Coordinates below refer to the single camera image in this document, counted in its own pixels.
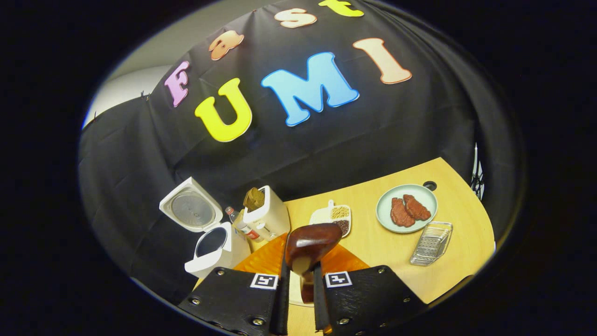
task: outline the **light green plate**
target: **light green plate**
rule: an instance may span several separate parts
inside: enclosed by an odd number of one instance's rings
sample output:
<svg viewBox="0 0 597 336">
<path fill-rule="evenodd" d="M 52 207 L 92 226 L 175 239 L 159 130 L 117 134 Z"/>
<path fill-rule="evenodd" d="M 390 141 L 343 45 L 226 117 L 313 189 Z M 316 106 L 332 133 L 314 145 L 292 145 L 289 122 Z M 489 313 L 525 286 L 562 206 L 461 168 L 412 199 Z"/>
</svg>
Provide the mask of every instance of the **light green plate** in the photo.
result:
<svg viewBox="0 0 597 336">
<path fill-rule="evenodd" d="M 431 217 L 426 221 L 416 221 L 411 227 L 399 227 L 392 222 L 390 211 L 392 210 L 392 198 L 403 198 L 405 194 L 413 195 L 424 207 L 429 210 Z M 435 213 L 438 211 L 438 199 L 431 190 L 418 184 L 403 184 L 386 191 L 377 201 L 377 220 L 388 230 L 396 233 L 411 233 L 422 228 L 429 223 Z"/>
</svg>

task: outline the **blue letter m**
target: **blue letter m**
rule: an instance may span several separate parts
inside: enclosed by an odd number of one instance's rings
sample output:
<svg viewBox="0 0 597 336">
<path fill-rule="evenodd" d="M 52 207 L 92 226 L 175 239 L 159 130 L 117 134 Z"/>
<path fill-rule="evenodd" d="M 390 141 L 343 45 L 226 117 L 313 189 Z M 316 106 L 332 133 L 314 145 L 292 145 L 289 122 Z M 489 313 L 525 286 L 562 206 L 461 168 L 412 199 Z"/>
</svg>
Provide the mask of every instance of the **blue letter m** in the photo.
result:
<svg viewBox="0 0 597 336">
<path fill-rule="evenodd" d="M 337 107 L 359 97 L 358 91 L 348 85 L 334 63 L 333 53 L 315 54 L 307 60 L 307 80 L 286 70 L 277 70 L 265 76 L 261 86 L 270 87 L 288 114 L 286 125 L 295 126 L 309 119 L 309 111 L 301 109 L 296 99 L 317 112 L 324 110 L 322 88 L 328 93 L 328 106 Z"/>
</svg>

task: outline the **metal grater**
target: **metal grater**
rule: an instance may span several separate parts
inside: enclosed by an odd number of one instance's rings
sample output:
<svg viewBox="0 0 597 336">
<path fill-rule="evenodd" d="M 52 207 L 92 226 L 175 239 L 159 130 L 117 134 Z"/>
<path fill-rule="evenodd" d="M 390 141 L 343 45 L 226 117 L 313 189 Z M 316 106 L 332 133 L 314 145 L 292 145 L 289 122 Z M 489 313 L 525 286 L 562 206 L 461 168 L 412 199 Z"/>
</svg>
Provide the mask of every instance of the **metal grater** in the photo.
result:
<svg viewBox="0 0 597 336">
<path fill-rule="evenodd" d="M 451 236 L 452 224 L 430 222 L 421 233 L 410 263 L 420 266 L 430 265 L 444 255 Z"/>
</svg>

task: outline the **screw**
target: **screw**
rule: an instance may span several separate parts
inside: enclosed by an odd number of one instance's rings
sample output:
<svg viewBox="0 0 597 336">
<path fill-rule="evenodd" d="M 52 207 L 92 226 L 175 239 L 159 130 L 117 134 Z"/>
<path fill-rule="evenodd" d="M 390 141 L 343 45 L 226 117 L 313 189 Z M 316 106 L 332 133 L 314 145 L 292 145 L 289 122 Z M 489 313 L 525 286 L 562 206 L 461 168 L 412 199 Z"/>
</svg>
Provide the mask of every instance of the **screw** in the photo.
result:
<svg viewBox="0 0 597 336">
<path fill-rule="evenodd" d="M 265 321 L 263 319 L 253 319 L 251 323 L 253 323 L 254 325 L 263 325 Z"/>
</svg>

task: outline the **steak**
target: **steak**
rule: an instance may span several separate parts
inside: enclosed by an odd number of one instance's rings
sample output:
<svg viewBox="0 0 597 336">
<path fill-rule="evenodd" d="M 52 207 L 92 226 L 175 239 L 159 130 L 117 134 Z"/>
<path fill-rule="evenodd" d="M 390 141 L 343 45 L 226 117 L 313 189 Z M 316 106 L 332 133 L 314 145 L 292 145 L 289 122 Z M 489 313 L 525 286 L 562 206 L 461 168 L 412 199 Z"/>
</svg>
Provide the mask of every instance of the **steak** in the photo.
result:
<svg viewBox="0 0 597 336">
<path fill-rule="evenodd" d="M 404 195 L 404 201 L 406 203 L 406 211 L 414 219 L 418 221 L 426 221 L 429 219 L 429 217 L 431 217 L 431 213 L 427 210 L 427 208 L 419 203 L 414 196 Z"/>
<path fill-rule="evenodd" d="M 392 198 L 392 210 L 390 211 L 390 218 L 392 222 L 399 227 L 411 227 L 414 224 L 414 219 L 410 217 L 401 198 Z"/>
</svg>

